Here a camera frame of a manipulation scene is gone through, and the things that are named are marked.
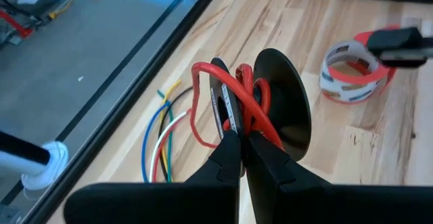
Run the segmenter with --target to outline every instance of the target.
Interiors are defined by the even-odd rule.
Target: red cable
[[[270,141],[272,141],[277,147],[283,149],[278,133],[274,129],[271,121],[267,116],[267,113],[269,112],[269,107],[271,105],[271,90],[269,88],[268,82],[265,79],[258,79],[256,81],[256,84],[260,87],[260,90],[262,91],[262,102],[261,106],[259,106],[259,104],[252,96],[253,76],[252,69],[249,65],[242,64],[236,69],[236,78],[242,82],[240,83],[218,66],[206,62],[197,62],[192,66],[191,69],[193,81],[193,101],[189,123],[191,125],[194,136],[196,136],[197,140],[202,145],[210,148],[217,147],[212,143],[207,143],[203,141],[196,129],[195,121],[198,98],[200,97],[200,72],[206,72],[211,76],[219,79],[221,82],[225,83],[226,86],[228,86],[228,88],[230,88],[230,90],[232,90],[232,92],[234,92],[237,98],[239,98],[239,100],[242,102],[241,110],[244,119],[244,128],[246,134],[248,134],[252,129],[262,131]],[[255,118],[255,123],[253,125],[251,125],[252,117]]]

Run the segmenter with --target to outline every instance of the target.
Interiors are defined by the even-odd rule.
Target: white tube
[[[3,151],[0,151],[0,167],[5,167],[9,170],[27,174],[27,175],[38,175],[45,170],[45,165],[14,156]]]

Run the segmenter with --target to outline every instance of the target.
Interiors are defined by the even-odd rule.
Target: yellow cable
[[[175,90],[176,87],[177,87],[178,85],[180,85],[180,84],[181,84],[181,80],[179,79],[179,80],[176,81],[174,84],[172,84],[172,85],[170,86],[170,88],[168,88],[168,91],[167,91],[167,93],[165,93],[165,97],[164,97],[164,99],[162,100],[161,105],[163,105],[163,104],[166,103],[166,101],[168,100],[168,97],[170,96],[171,92],[173,92],[173,90]],[[163,116],[164,116],[163,111],[161,111],[161,113],[160,113],[160,122],[161,122],[161,123],[162,123],[162,118],[163,118]],[[167,151],[165,150],[165,145],[162,146],[162,150],[161,150],[161,151],[163,152],[163,153],[162,153],[162,160],[164,161],[164,164],[165,164],[164,168],[165,168],[165,170],[167,171],[167,170],[168,170],[168,163],[167,163]]]
[[[63,6],[63,5],[65,5],[64,7],[59,8],[59,9],[57,9],[57,10],[55,10],[55,11],[49,13],[48,16],[49,16],[51,19],[56,18],[59,14],[64,13],[64,12],[65,12],[69,7],[70,7],[70,5],[72,4],[73,1],[74,1],[74,0],[66,0],[65,2],[63,2],[63,4],[60,5],[60,7]]]

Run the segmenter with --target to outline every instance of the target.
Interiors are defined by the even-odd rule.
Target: green wire
[[[163,92],[161,92],[160,90],[157,90],[158,95],[164,99],[165,94],[163,94]],[[173,111],[170,109],[168,111],[168,116],[170,118],[170,122],[173,121]],[[168,135],[168,149],[167,149],[167,182],[171,183],[171,148],[172,148],[172,141],[173,141],[173,131],[170,132],[170,134]]]

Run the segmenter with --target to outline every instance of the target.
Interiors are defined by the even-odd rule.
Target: wooden surface
[[[332,44],[387,24],[415,24],[424,35],[430,35],[432,10],[429,5],[379,0],[214,0],[75,189],[103,181],[142,182],[143,134],[161,103],[156,90],[166,91],[177,79],[182,79],[182,85],[175,91],[179,93],[191,85],[191,65],[209,62],[215,56],[222,58],[234,74],[239,64],[253,64],[266,47],[277,48],[291,59],[309,97],[313,134],[301,165],[334,183],[433,184],[431,62],[420,70],[398,71],[383,94],[354,106],[326,100],[318,86],[319,67]],[[219,138],[210,106],[208,75],[202,74],[200,79],[197,125],[206,141],[216,143]],[[175,114],[191,106],[191,96],[175,106]],[[154,127],[146,154],[148,166],[156,131]],[[174,137],[175,180],[187,179],[210,153],[195,140],[188,120],[184,120]],[[241,189],[240,221],[253,223],[244,178]],[[49,222],[60,220],[62,207]]]

